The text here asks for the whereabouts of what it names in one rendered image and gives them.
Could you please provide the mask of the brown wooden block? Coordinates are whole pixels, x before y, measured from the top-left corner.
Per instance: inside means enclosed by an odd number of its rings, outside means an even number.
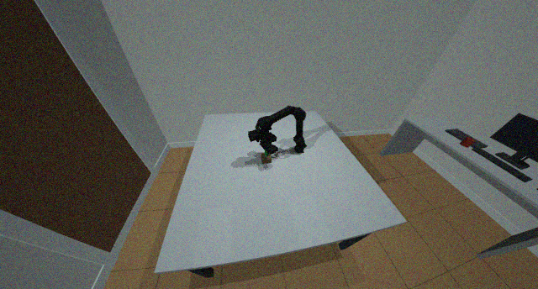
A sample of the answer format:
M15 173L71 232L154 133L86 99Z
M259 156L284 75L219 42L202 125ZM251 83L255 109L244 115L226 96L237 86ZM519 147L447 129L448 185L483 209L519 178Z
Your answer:
M268 156L265 157L265 153L261 153L261 162L262 164L272 163L271 154L268 154Z

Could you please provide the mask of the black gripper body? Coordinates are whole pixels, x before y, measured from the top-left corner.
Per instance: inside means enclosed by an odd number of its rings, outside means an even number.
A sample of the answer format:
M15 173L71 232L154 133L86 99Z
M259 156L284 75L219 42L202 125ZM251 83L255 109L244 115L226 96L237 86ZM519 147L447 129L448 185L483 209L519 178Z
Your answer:
M260 140L260 143L262 145L266 146L267 151L272 155L273 153L278 151L278 148L274 144L270 144L270 138L271 138L271 136L269 136L267 139L263 139L262 137L260 137L256 141L259 142L259 140Z

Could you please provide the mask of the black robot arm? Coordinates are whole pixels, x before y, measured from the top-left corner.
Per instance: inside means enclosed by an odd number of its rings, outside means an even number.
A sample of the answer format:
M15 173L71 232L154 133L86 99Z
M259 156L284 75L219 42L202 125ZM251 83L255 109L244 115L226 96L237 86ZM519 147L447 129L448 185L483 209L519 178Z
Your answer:
M294 115L294 117L296 118L296 136L293 137L293 140L296 143L294 149L297 154L304 153L303 150L307 147L303 138L303 121L306 118L306 112L300 107L286 106L284 109L274 113L273 115L259 118L255 126L256 129L248 132L250 141L252 142L254 140L257 140L260 137L262 137L263 139L267 139L269 136L271 136L270 144L272 142L276 142L277 136L269 132L269 130L272 129L271 126L276 121L285 118L289 114Z

